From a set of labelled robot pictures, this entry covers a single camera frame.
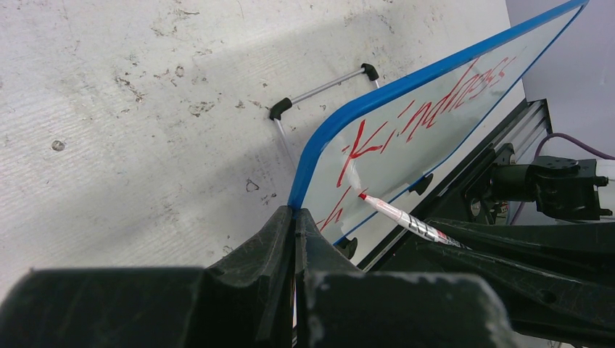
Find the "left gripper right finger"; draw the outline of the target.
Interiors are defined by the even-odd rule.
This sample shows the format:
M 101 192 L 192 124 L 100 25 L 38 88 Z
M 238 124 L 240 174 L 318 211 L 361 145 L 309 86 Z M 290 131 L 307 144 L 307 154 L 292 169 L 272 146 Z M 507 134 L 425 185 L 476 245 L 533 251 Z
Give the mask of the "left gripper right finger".
M 299 347 L 517 347 L 503 302 L 458 273 L 365 273 L 295 212 Z

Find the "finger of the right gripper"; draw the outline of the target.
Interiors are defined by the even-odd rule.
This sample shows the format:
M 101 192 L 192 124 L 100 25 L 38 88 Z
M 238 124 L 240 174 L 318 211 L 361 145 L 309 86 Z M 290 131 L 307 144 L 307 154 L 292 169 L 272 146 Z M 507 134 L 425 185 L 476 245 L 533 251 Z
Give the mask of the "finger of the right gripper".
M 475 252 L 614 286 L 613 222 L 485 225 L 429 218 L 427 223 Z
M 483 278 L 523 334 L 586 347 L 614 346 L 614 273 L 542 258 L 537 264 L 443 244 L 418 245 L 451 273 Z

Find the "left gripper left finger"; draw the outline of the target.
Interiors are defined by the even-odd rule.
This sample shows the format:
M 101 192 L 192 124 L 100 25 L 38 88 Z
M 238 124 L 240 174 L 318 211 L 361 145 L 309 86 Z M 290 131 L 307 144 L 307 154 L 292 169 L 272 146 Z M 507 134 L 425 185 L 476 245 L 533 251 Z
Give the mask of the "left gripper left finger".
M 3 347 L 290 347 L 292 211 L 208 268 L 34 270 L 1 304 Z

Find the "red whiteboard marker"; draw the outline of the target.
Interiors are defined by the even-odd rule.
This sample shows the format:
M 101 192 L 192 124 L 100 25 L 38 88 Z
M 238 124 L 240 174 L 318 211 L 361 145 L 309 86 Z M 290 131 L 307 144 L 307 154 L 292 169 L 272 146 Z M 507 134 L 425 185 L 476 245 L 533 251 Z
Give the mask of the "red whiteboard marker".
M 452 237 L 449 237 L 435 227 L 426 224 L 409 213 L 400 210 L 379 198 L 369 196 L 364 193 L 359 194 L 358 197 L 372 206 L 378 213 L 385 215 L 402 228 L 414 233 L 424 240 L 445 244 L 452 247 L 454 246 L 462 249 L 469 249 L 466 245 L 458 242 Z

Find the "blue framed whiteboard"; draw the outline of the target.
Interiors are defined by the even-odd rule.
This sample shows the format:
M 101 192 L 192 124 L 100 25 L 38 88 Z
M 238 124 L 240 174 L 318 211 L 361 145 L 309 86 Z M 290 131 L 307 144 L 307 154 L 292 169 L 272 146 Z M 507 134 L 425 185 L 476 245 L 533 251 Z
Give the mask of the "blue framed whiteboard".
M 557 1 L 522 22 L 504 1 L 398 1 L 395 34 L 375 39 L 380 88 L 340 107 L 308 139 L 288 204 L 331 243 L 367 253 L 393 224 L 360 193 L 410 209 L 420 179 L 441 180 L 526 100 L 524 75 L 585 1 Z

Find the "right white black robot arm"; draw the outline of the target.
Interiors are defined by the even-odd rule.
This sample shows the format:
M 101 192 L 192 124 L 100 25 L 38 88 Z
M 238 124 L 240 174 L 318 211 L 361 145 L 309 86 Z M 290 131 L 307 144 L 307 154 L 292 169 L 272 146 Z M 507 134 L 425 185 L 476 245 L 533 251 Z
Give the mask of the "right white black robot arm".
M 461 241 L 418 250 L 444 270 L 482 277 L 502 300 L 519 333 L 576 347 L 614 345 L 614 224 L 600 218 L 607 175 L 598 161 L 544 156 L 501 165 L 490 176 L 492 199 L 534 202 L 558 225 L 480 225 L 436 218 Z

